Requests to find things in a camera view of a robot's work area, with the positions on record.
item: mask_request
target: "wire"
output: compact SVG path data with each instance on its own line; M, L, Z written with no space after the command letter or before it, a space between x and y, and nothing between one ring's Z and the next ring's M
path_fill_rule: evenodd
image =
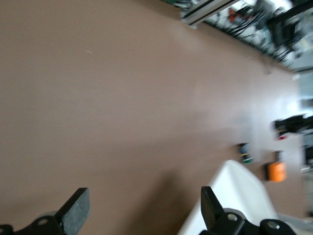
M250 6L246 6L244 8L241 9L241 11L237 11L236 13L239 14L239 15L242 15L244 16L249 10L251 10L252 8Z
M234 22L233 23L231 23L231 25L230 26L228 26L226 29L225 29L225 32L227 32L227 30L229 30L232 26L234 25Z
M288 49L286 50L286 52L287 52L287 53L284 54L284 55L282 55L281 57L278 57L278 56L277 56L277 57L278 57L278 61L283 61L283 60L286 58L286 56L290 53L290 51L289 51Z
M282 54L284 54L284 53L286 53L288 51L289 51L289 49L286 49L285 51L283 51L282 53L278 54L277 56L280 56L280 55L282 55Z
M256 36L256 34L255 33L252 33L252 34L249 34L249 35L247 35L247 36L244 36L244 37L242 37L242 38L238 38L239 40L242 40L242 39L244 39L244 38L248 38L248 37L252 37L252 38L254 38Z
M215 20L214 27L216 27L217 23L220 21L220 18L221 18L220 12L218 12L218 13L216 14L216 18L217 18L217 19Z
M254 13L253 18L248 19L246 22L241 23L239 26L232 28L230 31L228 31L227 33L230 34L231 36L237 37L239 36L241 33L239 33L238 35L235 35L236 33L240 32L241 30L245 30L246 28L250 27L252 24L258 22L260 19L262 19L264 17L264 13L263 13L263 7L258 10L257 12Z
M246 14L246 13L248 12L248 10L250 10L249 7L245 7L245 10L243 10L243 12L240 13L240 14L241 14L241 15ZM255 16L257 16L260 12L261 12L261 9L258 10L257 12L255 12Z
M289 63L289 65L288 66L286 66L286 68L289 68L291 65L293 65L294 64L294 62L295 62L295 60L296 60L296 52L295 51L293 51L294 52L294 59L293 60L290 60L291 61L291 63Z
M247 21L244 21L241 24L239 24L238 26L236 26L234 28L231 28L230 30L228 30L230 28L230 27L228 27L226 33L231 34L233 30L236 30L236 29L239 29L241 27L244 27L246 24L247 24Z
M234 37L238 37L240 34L242 34L247 28L249 28L250 26L252 26L254 23L256 23L256 22L251 22L251 23L249 23L245 28L243 28L243 29L240 29L240 30L237 30L235 33L237 33L236 35L235 35L235 33L233 34L233 36Z

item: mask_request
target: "cable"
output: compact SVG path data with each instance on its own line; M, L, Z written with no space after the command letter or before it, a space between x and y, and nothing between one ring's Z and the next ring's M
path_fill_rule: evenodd
M221 18L220 12L218 12L218 13L216 14L216 18L217 18L217 19L215 20L214 27L216 27L217 23L220 21L220 18Z
M236 14L238 14L238 15L242 15L242 16L245 16L245 14L249 11L249 10L251 10L252 8L250 7L250 6L246 6L246 7L244 7L244 8L242 8L242 9L240 9L240 10L238 10L237 12L236 12ZM234 25L234 23L232 23L232 25L230 25L226 30L228 30L230 27L232 27Z
M250 37L250 36L255 37L256 35L255 35L255 33L249 34L249 35L247 35L247 36L244 36L244 37L242 37L242 38L239 38L239 40L244 39L244 38L248 38L248 37Z
M234 22L233 23L231 23L231 25L230 26L228 26L226 29L225 29L225 32L227 32L227 30L229 30L232 26L234 25Z
M286 53L288 51L289 51L289 49L286 49L285 51L283 51L282 53L278 54L277 56L280 56L280 55L282 55L282 54L284 54L284 53Z
M260 10L258 10L257 12L255 12L255 14L254 14L254 16L253 16L253 18L252 19L248 19L248 21L246 21L246 22L243 22L243 23L241 23L239 26L237 26L237 27L235 27L235 28L233 28L233 29L231 29L229 32L227 32L227 33L229 33L230 35L232 35L232 36L238 36L238 35L240 35L240 34L238 34L238 35L235 35L236 33L238 33L238 32L240 32L241 30L245 30L247 27L249 27L249 26L251 26L252 24L254 24L254 23L256 23L256 22L258 22L261 18L263 18L265 15L264 15L264 13L263 13L263 9L261 8Z
M278 57L278 61L280 61L280 62L283 61L289 53L290 53L290 51L287 50L286 54L282 55L280 58Z
M293 60L290 60L291 61L291 63L289 63L289 65L288 66L286 66L286 68L289 68L291 65L293 65L294 64L294 62L295 62L295 59L296 59L296 53L295 53L295 51L293 51L294 52L294 59Z

